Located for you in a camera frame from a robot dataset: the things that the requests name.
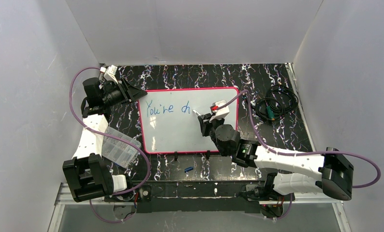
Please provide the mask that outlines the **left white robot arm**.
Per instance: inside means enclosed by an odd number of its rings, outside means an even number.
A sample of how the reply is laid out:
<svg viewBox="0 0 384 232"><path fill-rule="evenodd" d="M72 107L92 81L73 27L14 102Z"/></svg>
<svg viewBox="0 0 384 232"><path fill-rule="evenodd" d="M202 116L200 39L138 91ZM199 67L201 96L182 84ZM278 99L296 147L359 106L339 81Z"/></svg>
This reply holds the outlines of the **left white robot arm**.
<svg viewBox="0 0 384 232"><path fill-rule="evenodd" d="M131 104L147 95L125 79L102 82L93 77L85 80L83 87L82 116L73 114L83 125L81 138L73 157L62 166L72 198L78 203L135 190L128 175L113 175L106 162L127 167L140 154L141 144L109 127L109 119L112 106Z"/></svg>

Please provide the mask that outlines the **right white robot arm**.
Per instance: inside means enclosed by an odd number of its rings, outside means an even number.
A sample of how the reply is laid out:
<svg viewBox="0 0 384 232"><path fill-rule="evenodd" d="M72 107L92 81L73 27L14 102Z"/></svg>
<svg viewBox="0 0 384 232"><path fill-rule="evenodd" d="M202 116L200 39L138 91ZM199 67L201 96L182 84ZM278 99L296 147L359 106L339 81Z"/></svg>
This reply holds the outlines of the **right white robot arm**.
<svg viewBox="0 0 384 232"><path fill-rule="evenodd" d="M270 168L286 171L269 173L261 188L251 191L248 198L286 196L294 192L323 193L349 201L352 198L354 166L343 154L328 149L322 155L306 155L291 150L272 152L259 142L245 140L240 132L212 114L199 115L201 134L210 137L221 156L231 157L241 167Z"/></svg>

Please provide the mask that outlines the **blue marker cap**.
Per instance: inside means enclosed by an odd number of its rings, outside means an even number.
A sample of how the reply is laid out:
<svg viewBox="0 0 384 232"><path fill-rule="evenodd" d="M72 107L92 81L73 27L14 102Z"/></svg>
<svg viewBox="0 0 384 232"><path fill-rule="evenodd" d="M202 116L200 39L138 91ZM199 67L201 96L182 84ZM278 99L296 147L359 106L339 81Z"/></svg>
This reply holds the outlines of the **blue marker cap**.
<svg viewBox="0 0 384 232"><path fill-rule="evenodd" d="M193 167L187 167L184 169L184 173L192 171L194 168Z"/></svg>

